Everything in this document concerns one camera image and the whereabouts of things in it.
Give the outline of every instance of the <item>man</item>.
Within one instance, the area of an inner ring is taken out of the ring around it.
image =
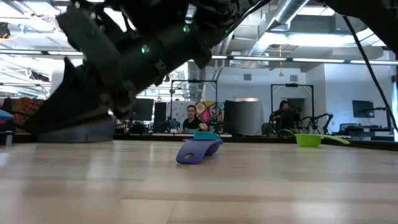
[[[300,121],[301,117],[299,114],[289,109],[289,102],[282,100],[279,105],[279,110],[273,112],[272,120],[276,121],[276,130],[279,132],[282,129],[295,129],[295,122]]]
[[[184,130],[186,130],[186,129],[188,129],[188,130],[206,129],[205,128],[206,124],[204,124],[202,121],[200,121],[197,118],[196,106],[189,105],[187,107],[187,114],[188,114],[188,118],[182,124],[182,128]]]

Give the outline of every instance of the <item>tv screen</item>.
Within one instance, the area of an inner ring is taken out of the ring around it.
[[[353,100],[354,118],[374,118],[374,111],[372,101]]]

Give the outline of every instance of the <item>purple object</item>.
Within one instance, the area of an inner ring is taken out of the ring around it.
[[[220,140],[185,139],[175,158],[181,164],[199,164],[205,156],[212,156],[220,147]]]

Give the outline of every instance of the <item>green plastic bowl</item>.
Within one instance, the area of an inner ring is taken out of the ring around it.
[[[301,147],[319,147],[321,135],[316,134],[296,134],[297,144]]]

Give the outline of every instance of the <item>metal frame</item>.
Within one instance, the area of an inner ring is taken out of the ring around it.
[[[286,83],[286,84],[271,84],[271,114],[274,112],[274,86],[285,86],[285,87],[290,87],[290,88],[297,88],[299,86],[304,87],[310,87],[311,88],[311,106],[312,106],[312,117],[315,116],[315,107],[314,107],[314,101],[313,101],[313,85],[300,85],[296,83]]]
[[[188,83],[214,83],[216,85],[216,105],[218,102],[218,85],[216,80],[171,80],[172,85],[170,87],[170,116],[173,115],[173,83],[174,82],[188,82]]]

